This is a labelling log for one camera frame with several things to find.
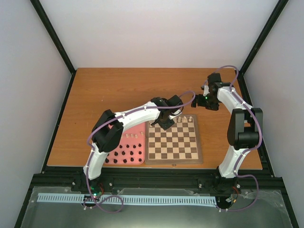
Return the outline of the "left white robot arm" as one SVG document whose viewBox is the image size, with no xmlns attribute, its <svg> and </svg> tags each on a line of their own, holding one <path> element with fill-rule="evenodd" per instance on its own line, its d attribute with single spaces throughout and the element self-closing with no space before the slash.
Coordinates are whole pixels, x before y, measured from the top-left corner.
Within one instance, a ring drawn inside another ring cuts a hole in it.
<svg viewBox="0 0 304 228">
<path fill-rule="evenodd" d="M 170 99 L 155 97 L 147 103 L 124 112 L 104 111 L 87 139 L 91 152 L 83 167 L 82 185 L 88 191 L 98 188 L 102 166 L 110 152 L 116 149 L 123 133 L 137 125 L 151 121 L 167 130 L 174 125 L 173 118 L 182 113 L 185 104 L 174 95 Z"/>
</svg>

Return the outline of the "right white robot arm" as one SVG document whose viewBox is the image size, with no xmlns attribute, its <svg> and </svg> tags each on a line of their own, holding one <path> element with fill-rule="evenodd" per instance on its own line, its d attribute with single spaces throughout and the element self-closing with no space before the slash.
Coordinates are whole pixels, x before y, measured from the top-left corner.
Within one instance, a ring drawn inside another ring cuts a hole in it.
<svg viewBox="0 0 304 228">
<path fill-rule="evenodd" d="M 231 114 L 227 130 L 229 148 L 212 183 L 215 192 L 224 193 L 236 187 L 242 162 L 262 142 L 263 111 L 246 103 L 231 83 L 222 82 L 219 73 L 209 75 L 201 89 L 204 93 L 195 95 L 191 107 L 217 111 L 222 103 Z"/>
</svg>

